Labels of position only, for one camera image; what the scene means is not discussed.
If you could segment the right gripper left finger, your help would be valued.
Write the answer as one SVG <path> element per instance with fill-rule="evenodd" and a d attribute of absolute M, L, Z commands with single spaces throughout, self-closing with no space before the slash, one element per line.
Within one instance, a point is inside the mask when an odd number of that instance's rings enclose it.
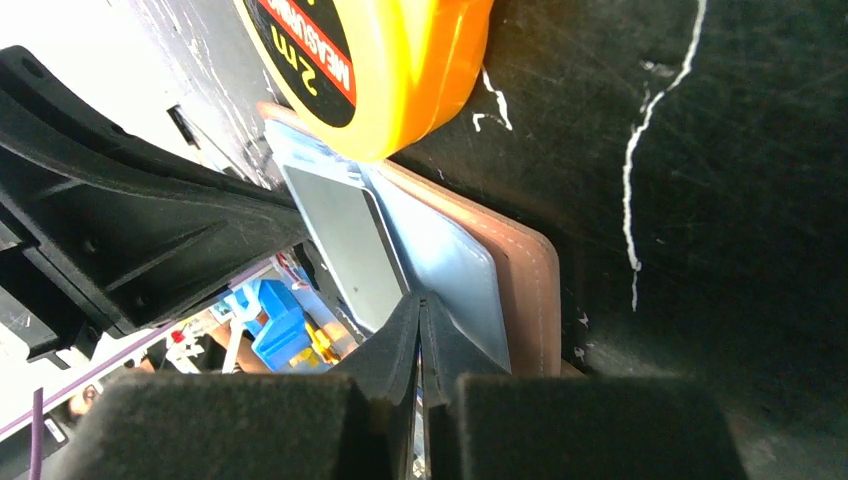
<path fill-rule="evenodd" d="M 399 405 L 415 373 L 420 307 L 420 295 L 404 295 L 383 327 L 328 374 L 349 378 L 370 401 Z"/>

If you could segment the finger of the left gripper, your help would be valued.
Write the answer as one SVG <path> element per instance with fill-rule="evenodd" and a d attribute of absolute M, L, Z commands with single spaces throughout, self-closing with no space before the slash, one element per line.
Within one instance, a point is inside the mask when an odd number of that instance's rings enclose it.
<path fill-rule="evenodd" d="M 306 237 L 287 197 L 124 131 L 21 46 L 1 52 L 2 286 L 61 337 L 209 302 Z"/>

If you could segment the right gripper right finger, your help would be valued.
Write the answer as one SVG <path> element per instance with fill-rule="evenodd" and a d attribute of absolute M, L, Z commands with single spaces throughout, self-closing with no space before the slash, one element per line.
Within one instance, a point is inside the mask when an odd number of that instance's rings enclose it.
<path fill-rule="evenodd" d="M 433 292 L 420 297 L 419 339 L 425 408 L 450 405 L 458 398 L 458 379 L 470 375 L 505 375 L 507 371 L 454 324 Z"/>

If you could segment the pink leather card holder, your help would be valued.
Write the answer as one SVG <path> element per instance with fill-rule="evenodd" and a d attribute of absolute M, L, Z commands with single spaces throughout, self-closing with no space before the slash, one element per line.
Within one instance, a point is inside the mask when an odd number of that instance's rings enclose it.
<path fill-rule="evenodd" d="M 559 258 L 544 235 L 392 161 L 348 160 L 289 108 L 262 102 L 257 109 L 282 174 L 291 165 L 363 175 L 408 292 L 437 294 L 459 330 L 506 371 L 561 373 Z M 305 255 L 316 273 L 328 276 L 325 293 L 345 304 L 311 234 Z"/>

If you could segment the black credit card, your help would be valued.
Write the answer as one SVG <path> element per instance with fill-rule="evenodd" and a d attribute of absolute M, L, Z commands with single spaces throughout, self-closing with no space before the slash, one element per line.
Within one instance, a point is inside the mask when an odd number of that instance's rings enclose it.
<path fill-rule="evenodd" d="M 377 332 L 409 286 L 374 192 L 355 172 L 288 165 L 283 175 L 353 320 Z"/>

